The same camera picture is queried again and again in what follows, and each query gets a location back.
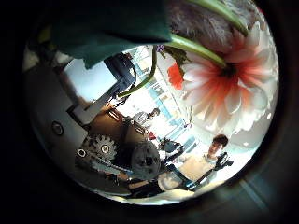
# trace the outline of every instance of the dark hair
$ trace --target dark hair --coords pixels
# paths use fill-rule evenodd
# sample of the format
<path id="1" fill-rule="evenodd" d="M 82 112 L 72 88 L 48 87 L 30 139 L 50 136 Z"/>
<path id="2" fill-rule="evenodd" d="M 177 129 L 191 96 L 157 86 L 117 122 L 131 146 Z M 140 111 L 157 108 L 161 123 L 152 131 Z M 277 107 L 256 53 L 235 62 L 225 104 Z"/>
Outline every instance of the dark hair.
<path id="1" fill-rule="evenodd" d="M 222 144 L 223 147 L 226 147 L 228 138 L 224 134 L 218 134 L 213 138 L 213 142 L 217 142 L 219 144 Z"/>
<path id="2" fill-rule="evenodd" d="M 152 112 L 154 112 L 154 111 L 156 111 L 157 114 L 160 115 L 160 109 L 159 109 L 159 108 L 154 108 L 154 109 L 152 110 Z"/>

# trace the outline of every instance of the red object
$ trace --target red object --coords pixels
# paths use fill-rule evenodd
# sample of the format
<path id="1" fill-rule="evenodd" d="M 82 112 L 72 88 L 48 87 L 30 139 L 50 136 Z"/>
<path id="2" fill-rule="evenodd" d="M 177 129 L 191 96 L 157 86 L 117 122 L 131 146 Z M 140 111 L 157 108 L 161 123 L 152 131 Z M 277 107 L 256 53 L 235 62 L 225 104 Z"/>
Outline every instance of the red object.
<path id="1" fill-rule="evenodd" d="M 182 74 L 179 71 L 178 65 L 174 63 L 171 67 L 167 70 L 169 82 L 176 90 L 182 89 L 182 82 L 183 77 Z"/>
<path id="2" fill-rule="evenodd" d="M 153 134 L 153 132 L 149 133 L 149 140 L 154 140 L 156 139 L 156 136 Z"/>

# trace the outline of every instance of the flower center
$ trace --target flower center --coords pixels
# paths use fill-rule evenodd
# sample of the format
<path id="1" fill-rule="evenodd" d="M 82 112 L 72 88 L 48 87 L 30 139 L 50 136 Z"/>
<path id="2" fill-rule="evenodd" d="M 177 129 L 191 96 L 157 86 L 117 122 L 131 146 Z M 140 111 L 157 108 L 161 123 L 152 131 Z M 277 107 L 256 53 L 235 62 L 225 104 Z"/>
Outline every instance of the flower center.
<path id="1" fill-rule="evenodd" d="M 219 74 L 220 77 L 227 77 L 231 78 L 236 74 L 236 68 L 233 63 L 227 63 L 227 66 L 222 69 L 221 73 Z"/>

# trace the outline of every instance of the white shirt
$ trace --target white shirt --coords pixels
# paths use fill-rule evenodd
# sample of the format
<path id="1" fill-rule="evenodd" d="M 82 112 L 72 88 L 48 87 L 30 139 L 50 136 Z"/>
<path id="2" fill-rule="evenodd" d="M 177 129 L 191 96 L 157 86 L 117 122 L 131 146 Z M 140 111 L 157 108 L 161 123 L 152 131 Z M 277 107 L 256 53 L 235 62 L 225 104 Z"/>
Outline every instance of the white shirt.
<path id="1" fill-rule="evenodd" d="M 213 169 L 217 161 L 209 159 L 206 154 L 185 154 L 180 156 L 179 160 L 184 163 L 178 170 L 193 182 L 200 179 L 210 169 Z M 181 182 L 182 180 L 174 172 L 167 172 L 158 177 L 158 185 L 161 190 L 175 189 Z"/>
<path id="2" fill-rule="evenodd" d="M 139 112 L 135 114 L 132 119 L 139 123 L 142 127 L 149 128 L 151 126 L 151 119 L 146 112 Z"/>

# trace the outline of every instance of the person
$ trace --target person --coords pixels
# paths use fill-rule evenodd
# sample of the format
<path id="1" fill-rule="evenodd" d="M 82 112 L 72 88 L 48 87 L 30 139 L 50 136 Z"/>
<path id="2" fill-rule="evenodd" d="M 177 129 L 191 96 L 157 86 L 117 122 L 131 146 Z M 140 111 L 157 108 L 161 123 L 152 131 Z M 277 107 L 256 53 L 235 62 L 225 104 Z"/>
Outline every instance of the person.
<path id="1" fill-rule="evenodd" d="M 152 120 L 154 117 L 159 116 L 160 115 L 160 109 L 159 108 L 154 108 L 150 113 L 146 113 L 146 112 L 139 112 L 137 114 L 135 114 L 132 119 L 136 122 L 138 122 L 141 126 L 143 126 L 144 128 L 150 128 L 150 126 L 152 125 Z"/>
<path id="2" fill-rule="evenodd" d="M 218 157 L 227 143 L 228 138 L 224 134 L 215 136 L 207 153 L 203 155 L 191 153 L 181 155 L 178 160 L 182 161 L 183 164 L 179 168 L 173 164 L 167 166 L 167 171 L 160 174 L 156 181 L 148 182 L 144 186 L 139 184 L 137 189 L 132 189 L 132 192 L 138 197 L 143 197 L 156 195 L 170 189 L 192 189 L 199 185 L 206 174 L 211 173 L 216 167 Z"/>

